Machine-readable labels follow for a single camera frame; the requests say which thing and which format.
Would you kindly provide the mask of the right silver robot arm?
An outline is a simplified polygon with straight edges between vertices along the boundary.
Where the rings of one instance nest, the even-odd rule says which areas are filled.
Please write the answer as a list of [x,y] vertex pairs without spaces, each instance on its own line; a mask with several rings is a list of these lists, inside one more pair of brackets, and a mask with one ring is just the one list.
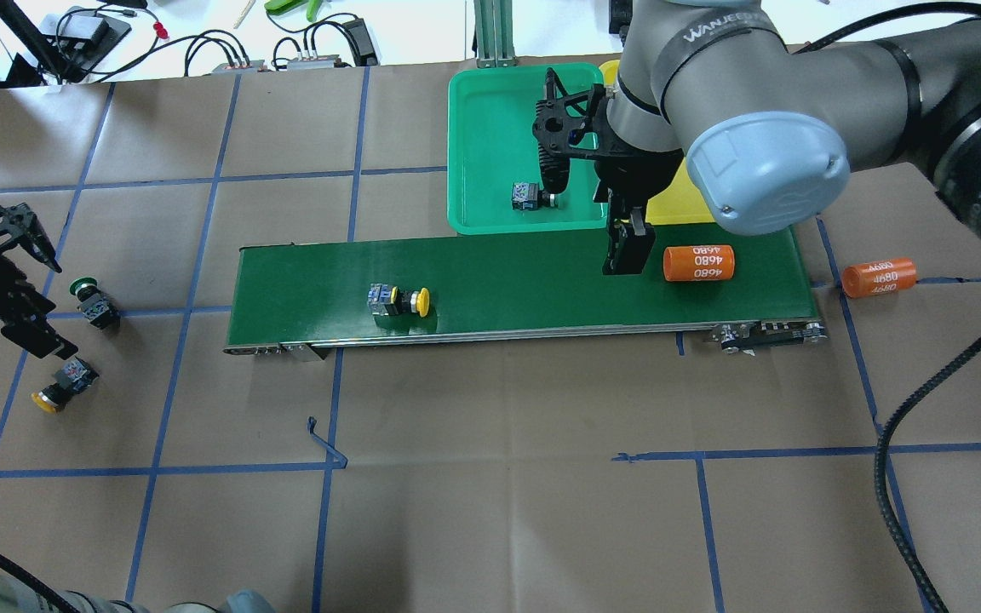
[[759,1],[637,1],[611,87],[548,71],[532,132],[560,193],[595,163],[607,275],[639,274],[647,203],[688,171],[726,232],[779,232],[850,175],[911,163],[981,240],[981,5],[922,3],[788,50]]

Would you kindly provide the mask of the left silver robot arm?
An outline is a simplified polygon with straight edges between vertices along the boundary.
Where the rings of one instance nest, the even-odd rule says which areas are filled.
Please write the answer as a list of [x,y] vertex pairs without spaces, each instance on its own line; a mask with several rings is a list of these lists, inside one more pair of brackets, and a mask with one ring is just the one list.
[[[55,356],[65,362],[50,392],[37,394],[39,407],[57,411],[96,379],[96,373],[78,360],[77,346],[48,321],[55,304],[9,259],[14,248],[52,272],[61,269],[42,222],[25,203],[0,204],[0,333],[33,357]],[[0,612],[141,612],[141,605],[54,589],[0,553]]]

